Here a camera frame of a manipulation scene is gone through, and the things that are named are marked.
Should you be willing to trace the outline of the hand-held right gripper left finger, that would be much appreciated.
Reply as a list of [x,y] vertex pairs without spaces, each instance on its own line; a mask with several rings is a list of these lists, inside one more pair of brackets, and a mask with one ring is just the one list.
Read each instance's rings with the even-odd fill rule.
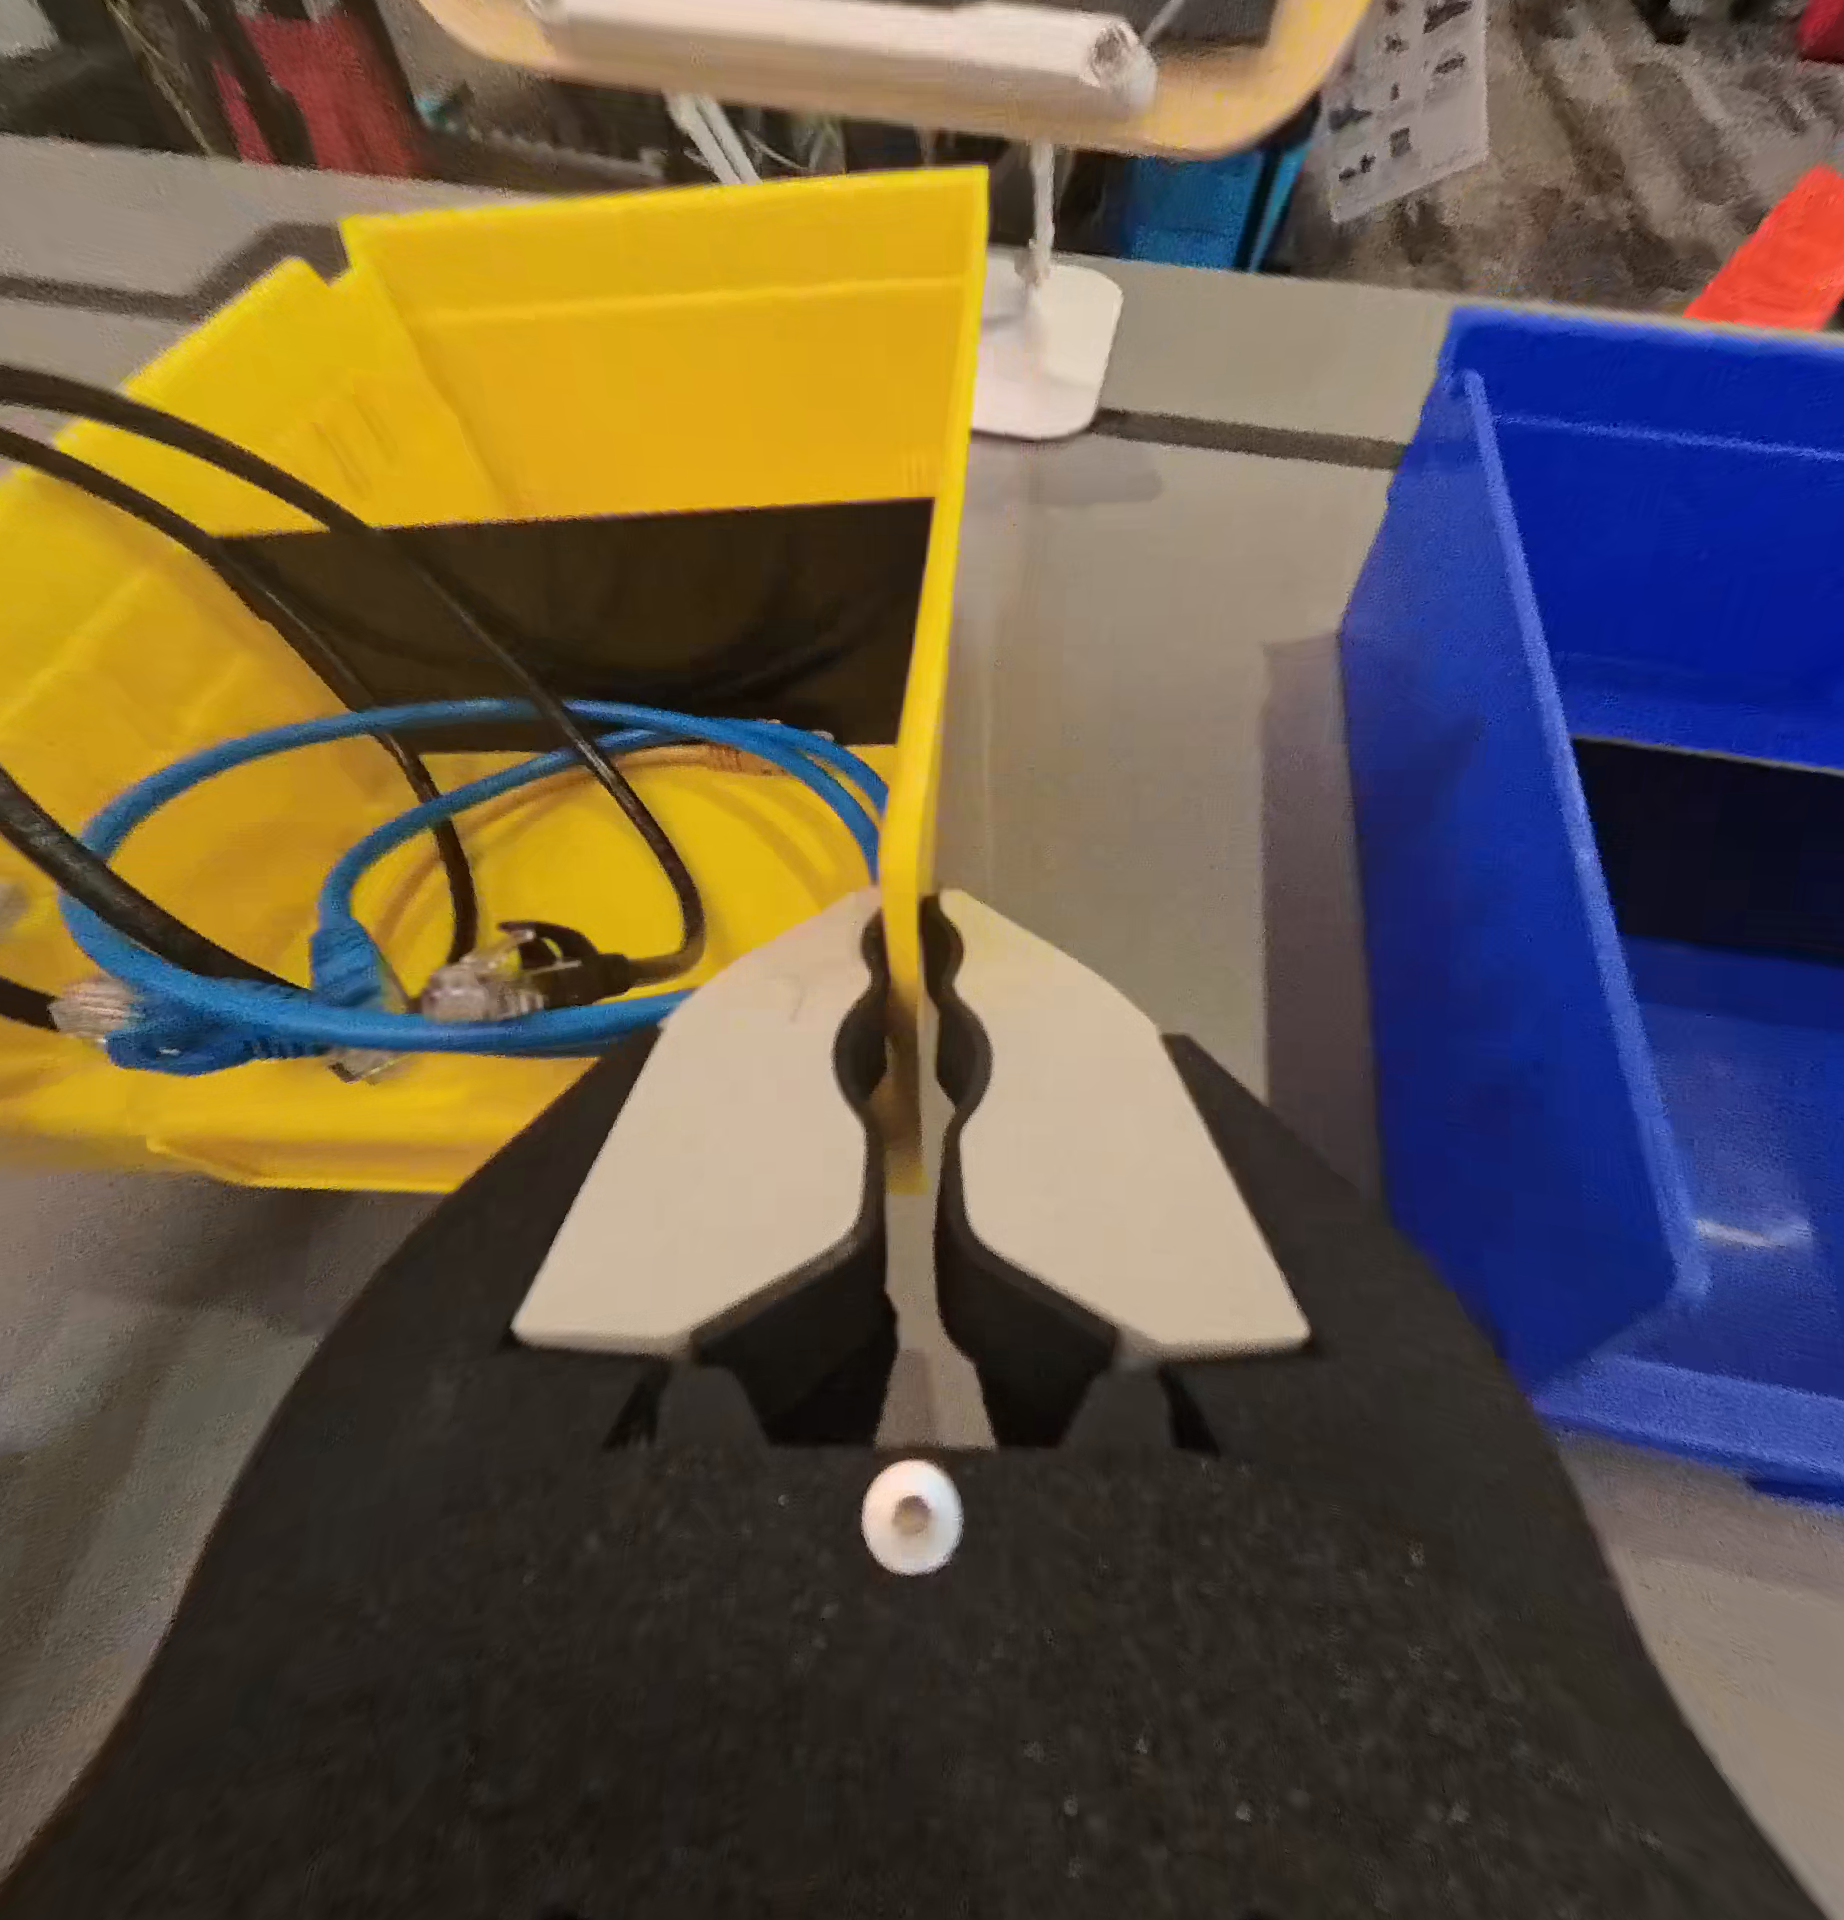
[[885,1195],[889,979],[875,885],[745,952],[667,1018],[516,1342],[686,1354],[843,1254]]

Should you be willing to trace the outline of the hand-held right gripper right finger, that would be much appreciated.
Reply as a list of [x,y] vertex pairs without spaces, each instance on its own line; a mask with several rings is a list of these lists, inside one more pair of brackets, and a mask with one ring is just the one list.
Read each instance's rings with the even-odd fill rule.
[[1154,1020],[975,894],[952,932],[939,1033],[975,1020],[983,1088],[959,1129],[983,1254],[1111,1331],[1135,1362],[1291,1354],[1310,1322]]

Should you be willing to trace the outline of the blue storage bin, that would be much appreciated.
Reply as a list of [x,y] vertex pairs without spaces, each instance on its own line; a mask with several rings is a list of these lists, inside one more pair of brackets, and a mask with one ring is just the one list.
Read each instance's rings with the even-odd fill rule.
[[1574,751],[1844,771],[1844,335],[1457,310],[1338,646],[1396,1223],[1552,1428],[1844,1510],[1844,967],[1621,933]]

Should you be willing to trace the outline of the yellow storage bin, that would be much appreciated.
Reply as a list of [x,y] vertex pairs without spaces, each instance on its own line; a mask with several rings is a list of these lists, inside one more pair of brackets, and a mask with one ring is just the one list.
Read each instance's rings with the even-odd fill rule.
[[[930,499],[900,730],[894,743],[840,742],[890,802],[879,880],[903,1094],[935,877],[986,214],[983,176],[963,168],[350,217],[335,277],[280,262],[123,388],[388,535]],[[63,453],[228,550],[241,535],[335,532],[97,422],[82,399],[5,406],[68,415]],[[188,756],[362,708],[362,694],[387,706],[353,664],[354,695],[320,664],[171,537],[35,470],[0,477],[0,764],[68,830],[95,828],[99,807]],[[823,798],[755,756],[678,742],[624,771],[702,892],[707,950],[688,987],[869,885]],[[173,798],[110,857],[174,917],[303,990],[322,882],[416,798],[369,735],[304,743]],[[483,940],[541,916],[600,952],[676,947],[661,863],[586,770],[484,802],[461,830]],[[414,1057],[373,1083],[301,1057],[174,1076],[0,1018],[0,1163],[446,1191],[604,1046]]]

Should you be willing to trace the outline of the dark bin divider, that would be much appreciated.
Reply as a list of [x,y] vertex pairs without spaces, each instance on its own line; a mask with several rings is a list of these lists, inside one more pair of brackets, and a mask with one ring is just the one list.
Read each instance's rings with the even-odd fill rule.
[[1844,771],[1579,737],[1619,932],[1844,967]]
[[420,565],[552,692],[768,717],[892,745],[935,522],[924,495],[455,522],[382,541],[228,537],[308,611],[382,703],[516,697]]

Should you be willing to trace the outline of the white stand base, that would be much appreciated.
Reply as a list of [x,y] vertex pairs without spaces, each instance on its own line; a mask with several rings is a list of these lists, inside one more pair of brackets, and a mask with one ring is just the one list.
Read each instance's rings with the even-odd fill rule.
[[1025,152],[1031,236],[985,256],[972,429],[1054,444],[1099,418],[1124,292],[1104,272],[1057,258],[1057,149],[1036,140]]

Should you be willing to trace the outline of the white printed paper sheet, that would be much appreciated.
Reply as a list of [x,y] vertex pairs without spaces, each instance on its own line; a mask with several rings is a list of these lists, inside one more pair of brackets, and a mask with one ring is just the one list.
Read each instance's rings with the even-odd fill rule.
[[1317,168],[1349,228],[1485,163],[1489,3],[1370,2],[1323,87]]

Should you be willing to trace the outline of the red bag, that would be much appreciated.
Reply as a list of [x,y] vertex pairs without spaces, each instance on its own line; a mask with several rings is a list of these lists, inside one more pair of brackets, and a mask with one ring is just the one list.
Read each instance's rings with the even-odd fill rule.
[[428,132],[379,3],[201,3],[215,91],[246,163],[422,180]]

